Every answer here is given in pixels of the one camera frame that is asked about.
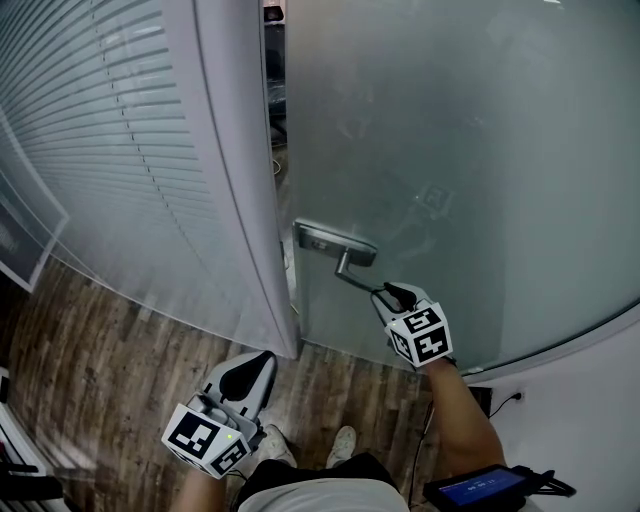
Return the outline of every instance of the window blinds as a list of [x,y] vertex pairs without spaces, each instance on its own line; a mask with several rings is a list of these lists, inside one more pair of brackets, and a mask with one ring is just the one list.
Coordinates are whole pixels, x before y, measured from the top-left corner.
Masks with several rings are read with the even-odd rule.
[[[260,346],[264,327],[191,144],[159,3],[0,2],[0,52],[0,106],[70,216],[55,254],[166,314]],[[6,133],[0,151],[19,182]]]

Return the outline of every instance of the black cable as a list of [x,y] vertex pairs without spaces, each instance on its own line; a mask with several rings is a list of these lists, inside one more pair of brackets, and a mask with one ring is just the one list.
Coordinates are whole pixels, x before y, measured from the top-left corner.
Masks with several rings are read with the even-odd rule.
[[522,393],[515,393],[513,395],[511,395],[509,398],[507,398],[504,402],[502,402],[500,404],[500,407],[498,407],[495,412],[493,412],[492,414],[489,415],[489,418],[493,418],[496,414],[498,414],[498,411],[500,409],[502,409],[502,406],[504,404],[506,404],[509,400],[520,400],[522,398]]
[[418,465],[418,455],[420,454],[420,448],[422,447],[422,441],[427,436],[427,430],[429,430],[429,423],[431,422],[431,415],[433,412],[433,402],[429,402],[429,406],[427,407],[427,414],[424,416],[424,421],[422,422],[422,435],[420,436],[420,440],[418,441],[418,447],[416,448],[416,454],[413,457],[413,468],[411,470],[411,487],[409,487],[409,500],[407,501],[409,507],[411,507],[411,501],[413,500],[413,484],[416,478],[416,466]]
[[242,478],[245,482],[247,481],[247,477],[246,477],[246,476],[244,476],[244,475],[242,474],[242,471],[240,471],[239,469],[232,469],[231,471],[229,471],[229,472],[227,473],[229,476],[237,476],[237,477]]

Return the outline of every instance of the wooden floor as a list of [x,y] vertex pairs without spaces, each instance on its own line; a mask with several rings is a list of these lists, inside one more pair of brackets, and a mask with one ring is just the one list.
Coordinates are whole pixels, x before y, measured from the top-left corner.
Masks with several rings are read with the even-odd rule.
[[[0,297],[9,404],[70,499],[86,511],[168,510],[187,466],[160,442],[167,421],[216,363],[246,348],[150,314],[56,261],[33,295],[3,277]],[[357,451],[378,457],[406,497],[429,401],[422,375],[306,345],[298,361],[279,360],[261,418],[307,468],[323,467],[336,431],[352,425]],[[422,447],[414,501],[436,441],[430,433]],[[228,480],[233,497],[241,482]]]

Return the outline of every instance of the white wall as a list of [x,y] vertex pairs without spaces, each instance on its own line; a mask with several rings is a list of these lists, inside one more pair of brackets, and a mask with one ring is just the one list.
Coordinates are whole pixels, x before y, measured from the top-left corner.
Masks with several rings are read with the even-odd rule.
[[545,511],[632,512],[640,506],[640,323],[581,352],[493,381],[492,419],[509,465],[555,469],[578,490],[539,497]]

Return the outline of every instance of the black wire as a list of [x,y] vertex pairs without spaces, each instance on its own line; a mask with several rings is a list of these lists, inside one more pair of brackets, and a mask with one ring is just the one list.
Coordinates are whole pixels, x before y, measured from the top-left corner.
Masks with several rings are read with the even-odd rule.
[[229,476],[237,476],[237,477],[242,478],[245,482],[247,481],[247,477],[246,477],[246,476],[244,476],[244,475],[242,474],[242,471],[240,471],[239,469],[232,469],[231,471],[229,471],[229,472],[227,473]]
[[409,509],[412,509],[413,507],[420,507],[420,506],[422,506],[422,505],[426,505],[428,502],[429,502],[429,500],[424,500],[424,501],[423,501],[423,502],[421,502],[421,503],[414,503],[413,505],[411,505],[411,506],[409,507]]
[[522,396],[522,393],[515,393],[511,395],[509,398],[507,398],[504,402],[500,404],[500,407],[498,407],[492,414],[489,415],[489,418],[493,418],[496,414],[498,414],[498,411],[502,409],[502,406],[506,404],[509,400],[520,400],[521,396]]
[[413,484],[416,478],[416,466],[418,465],[418,455],[420,454],[420,448],[422,447],[422,441],[427,436],[427,423],[429,422],[429,416],[431,416],[431,411],[433,410],[433,402],[429,402],[429,406],[427,407],[427,414],[424,417],[424,421],[422,422],[422,435],[420,436],[420,440],[418,441],[418,447],[416,448],[416,454],[413,457],[413,468],[411,469],[411,487],[409,487],[409,500],[407,503],[411,505],[411,501],[413,500]]

